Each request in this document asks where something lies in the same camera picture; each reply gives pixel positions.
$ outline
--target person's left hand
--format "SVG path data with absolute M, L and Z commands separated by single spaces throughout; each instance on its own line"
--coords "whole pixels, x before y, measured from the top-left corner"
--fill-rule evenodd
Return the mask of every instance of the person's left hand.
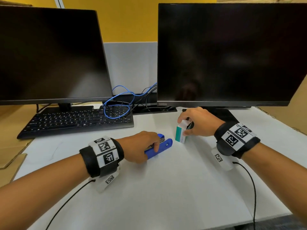
M 147 161 L 144 151 L 154 143 L 154 151 L 157 152 L 160 138 L 155 132 L 142 131 L 138 134 L 116 139 L 124 150 L 125 159 L 130 162 L 143 163 Z

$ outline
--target computer monitor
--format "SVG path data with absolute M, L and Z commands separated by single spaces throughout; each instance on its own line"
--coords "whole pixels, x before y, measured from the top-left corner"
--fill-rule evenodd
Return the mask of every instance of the computer monitor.
M 0 6 L 0 104 L 112 97 L 93 10 Z
M 307 4 L 159 4 L 159 106 L 287 106 L 307 74 Z

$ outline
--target black keyboard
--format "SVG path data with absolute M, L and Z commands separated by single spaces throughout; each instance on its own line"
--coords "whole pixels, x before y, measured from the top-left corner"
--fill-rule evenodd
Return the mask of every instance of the black keyboard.
M 106 109 L 106 114 L 109 117 L 116 118 L 123 115 L 127 110 L 128 107 L 126 106 L 113 106 Z M 105 116 L 102 106 L 100 109 L 93 109 L 93 106 L 76 106 L 68 112 L 60 112 L 59 108 L 51 107 L 36 114 L 19 133 L 17 139 L 133 126 L 131 112 L 121 118 L 109 119 Z

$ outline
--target wristband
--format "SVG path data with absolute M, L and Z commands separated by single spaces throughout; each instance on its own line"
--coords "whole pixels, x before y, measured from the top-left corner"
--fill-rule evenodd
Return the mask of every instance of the wristband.
M 242 123 L 223 123 L 214 133 L 217 139 L 216 147 L 225 156 L 241 158 L 242 155 L 252 149 L 260 139 Z
M 80 154 L 92 178 L 114 173 L 118 163 L 124 159 L 121 145 L 107 136 L 90 142 L 87 147 L 80 150 Z

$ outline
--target yellow wall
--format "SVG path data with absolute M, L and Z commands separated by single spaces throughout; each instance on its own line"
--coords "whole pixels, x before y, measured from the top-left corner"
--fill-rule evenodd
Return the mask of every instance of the yellow wall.
M 36 7 L 54 7 L 56 8 L 56 3 L 54 0 L 4 0 L 4 1 L 12 1 L 24 4 L 32 4 Z
M 183 2 L 216 0 L 63 0 L 65 8 L 97 11 L 104 42 L 157 41 L 158 3 Z

